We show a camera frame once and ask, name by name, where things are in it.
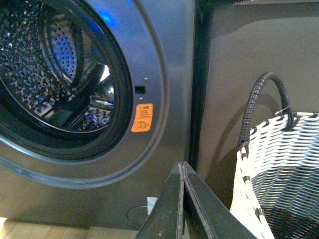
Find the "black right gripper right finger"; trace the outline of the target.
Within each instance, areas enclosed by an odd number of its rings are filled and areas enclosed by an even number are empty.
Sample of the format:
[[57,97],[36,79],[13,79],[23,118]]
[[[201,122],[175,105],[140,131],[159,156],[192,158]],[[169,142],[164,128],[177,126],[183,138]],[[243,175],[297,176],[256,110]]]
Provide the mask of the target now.
[[222,204],[195,170],[182,165],[184,210],[191,239],[254,239],[255,236]]

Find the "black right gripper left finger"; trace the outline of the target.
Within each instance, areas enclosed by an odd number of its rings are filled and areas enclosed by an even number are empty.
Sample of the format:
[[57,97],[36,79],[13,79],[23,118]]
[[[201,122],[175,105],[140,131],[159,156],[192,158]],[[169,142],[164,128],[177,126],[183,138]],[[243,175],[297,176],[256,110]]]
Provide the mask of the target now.
[[176,162],[151,214],[137,239],[180,239],[184,232],[184,178],[182,163]]

